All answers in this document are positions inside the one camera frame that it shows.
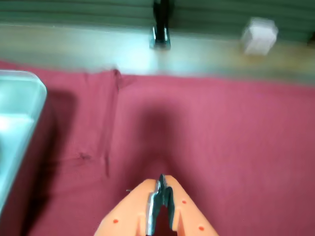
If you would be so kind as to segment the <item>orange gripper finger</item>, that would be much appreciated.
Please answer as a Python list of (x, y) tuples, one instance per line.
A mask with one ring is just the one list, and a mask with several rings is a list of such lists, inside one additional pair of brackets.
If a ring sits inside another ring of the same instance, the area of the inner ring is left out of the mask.
[(217, 236), (218, 233), (171, 175), (165, 175), (169, 196), (170, 227), (179, 236)]
[(146, 179), (101, 221), (96, 236), (152, 236), (164, 205), (164, 175)]

